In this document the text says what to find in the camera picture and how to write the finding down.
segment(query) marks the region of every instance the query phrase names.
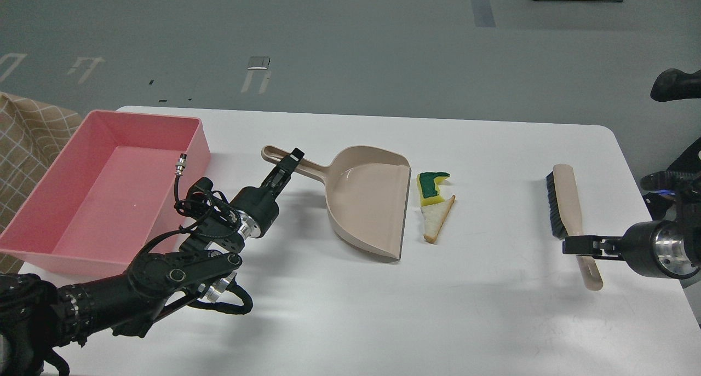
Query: white table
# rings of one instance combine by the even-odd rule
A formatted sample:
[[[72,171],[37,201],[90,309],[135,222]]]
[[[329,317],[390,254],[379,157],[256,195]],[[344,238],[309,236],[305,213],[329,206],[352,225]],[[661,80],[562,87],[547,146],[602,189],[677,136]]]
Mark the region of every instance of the white table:
[[[550,234],[545,177],[558,163],[575,169],[586,232],[621,235],[649,220],[604,127],[121,110],[200,117],[207,175],[229,197],[268,174],[266,144],[299,147],[320,164],[371,144],[406,156],[413,176],[450,172],[441,191],[457,201],[428,244],[412,179],[403,256],[379,262],[333,233],[323,186],[293,176],[280,217],[242,253],[252,313],[185,308],[145,339],[103,331],[58,350],[74,374],[698,374],[701,333],[679,282],[599,261],[604,289],[587,291]]]

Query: dustpan handle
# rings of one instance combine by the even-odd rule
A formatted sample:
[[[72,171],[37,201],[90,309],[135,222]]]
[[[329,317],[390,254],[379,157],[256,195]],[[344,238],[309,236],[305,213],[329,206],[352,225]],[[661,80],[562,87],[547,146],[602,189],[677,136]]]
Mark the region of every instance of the dustpan handle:
[[[279,147],[270,146],[270,144],[261,150],[263,160],[273,164],[277,164],[287,155],[288,153],[285,150],[282,150]],[[308,159],[301,159],[300,164],[295,169],[295,172],[324,183],[326,181],[328,169],[329,167],[327,166],[320,166],[319,164],[313,163]]]

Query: gray floor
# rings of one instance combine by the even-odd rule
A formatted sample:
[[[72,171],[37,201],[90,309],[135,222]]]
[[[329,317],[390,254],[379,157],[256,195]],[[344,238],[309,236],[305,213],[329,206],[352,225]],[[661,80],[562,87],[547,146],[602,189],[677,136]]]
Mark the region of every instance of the gray floor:
[[[701,101],[649,97],[661,71],[701,69],[699,14],[701,0],[0,0],[0,57],[27,54],[0,90],[82,113],[599,124],[638,179],[701,136]],[[271,57],[263,94],[262,72],[241,92],[250,56]]]

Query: hand brush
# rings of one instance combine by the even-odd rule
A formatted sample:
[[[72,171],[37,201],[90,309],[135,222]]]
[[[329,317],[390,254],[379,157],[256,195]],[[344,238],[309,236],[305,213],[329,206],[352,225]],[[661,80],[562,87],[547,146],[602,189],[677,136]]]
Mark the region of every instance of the hand brush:
[[[553,235],[558,239],[584,235],[582,209],[577,195],[574,169],[567,164],[557,164],[545,181],[548,184],[550,226],[553,229]],[[591,291],[599,291],[604,286],[604,282],[596,261],[589,256],[576,257],[584,286]]]

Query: plaid fabric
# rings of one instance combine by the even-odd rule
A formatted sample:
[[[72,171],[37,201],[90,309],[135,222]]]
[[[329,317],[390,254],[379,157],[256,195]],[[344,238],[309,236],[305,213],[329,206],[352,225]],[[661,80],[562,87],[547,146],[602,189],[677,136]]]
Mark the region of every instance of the plaid fabric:
[[[83,119],[72,110],[0,92],[0,232]],[[22,262],[0,254],[0,273]]]

